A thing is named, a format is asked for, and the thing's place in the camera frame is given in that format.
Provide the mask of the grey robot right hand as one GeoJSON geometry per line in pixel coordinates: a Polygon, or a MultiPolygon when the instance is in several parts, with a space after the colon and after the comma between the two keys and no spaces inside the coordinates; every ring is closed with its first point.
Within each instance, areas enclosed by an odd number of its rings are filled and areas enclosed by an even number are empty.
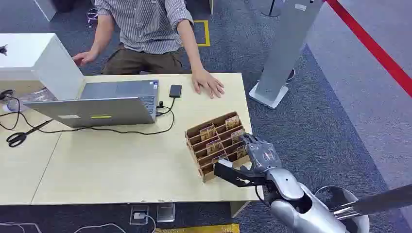
{"type": "Polygon", "coordinates": [[[275,181],[273,171],[281,168],[281,160],[272,143],[257,136],[244,133],[240,138],[245,143],[245,150],[251,162],[251,168],[240,167],[240,172],[247,176],[264,175],[267,180],[275,181]]]}

